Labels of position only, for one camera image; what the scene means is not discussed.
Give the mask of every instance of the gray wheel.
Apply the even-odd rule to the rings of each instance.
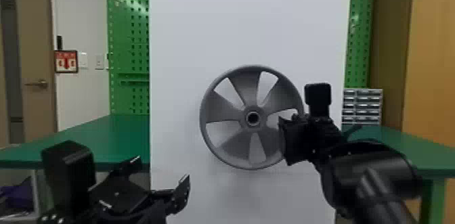
[[[263,72],[276,76],[277,81],[263,102],[258,103],[259,78]],[[225,79],[231,82],[242,100],[241,107],[235,106],[215,91]],[[264,169],[283,159],[279,132],[277,128],[267,125],[267,119],[272,114],[289,109],[303,113],[299,91],[289,79],[265,66],[243,66],[227,71],[209,86],[200,107],[200,130],[210,151],[224,163],[239,169]],[[237,121],[240,128],[220,146],[215,146],[207,133],[207,125],[224,121]],[[250,146],[254,134],[259,137],[265,154],[265,160],[260,163],[250,161]]]

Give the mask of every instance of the light switch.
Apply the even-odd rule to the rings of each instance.
[[[103,70],[104,69],[104,55],[102,54],[97,54],[95,56],[96,58],[96,65],[95,65],[95,69],[97,70]]]
[[[77,57],[79,68],[88,69],[89,68],[89,57],[87,53],[80,52]]]

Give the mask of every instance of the green table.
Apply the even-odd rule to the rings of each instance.
[[[49,137],[0,150],[0,168],[41,169],[41,150],[73,140],[90,148],[97,171],[140,155],[144,170],[150,166],[148,116],[109,115],[60,131]]]
[[[443,223],[446,179],[455,177],[455,148],[386,127],[364,127],[350,140],[362,138],[377,139],[408,157],[425,180],[419,223]]]
[[[91,149],[97,170],[108,171],[116,163],[140,155],[144,170],[150,165],[149,118],[111,115],[49,137],[0,150],[0,168],[40,169],[42,149],[71,139]],[[443,220],[446,179],[455,177],[455,149],[385,127],[364,127],[351,140],[373,138],[405,154],[425,178],[420,223]]]

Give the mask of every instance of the green pegboard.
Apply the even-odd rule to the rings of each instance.
[[[149,114],[148,0],[108,0],[111,114]]]
[[[367,88],[373,0],[351,0],[345,71],[346,88]]]

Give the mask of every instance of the table leg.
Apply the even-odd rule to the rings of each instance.
[[[32,193],[33,193],[33,208],[34,212],[39,216],[41,214],[41,202],[39,200],[39,187],[38,187],[38,177],[37,171],[32,170]]]
[[[444,220],[444,196],[446,180],[425,180],[420,205],[421,224],[442,224]]]

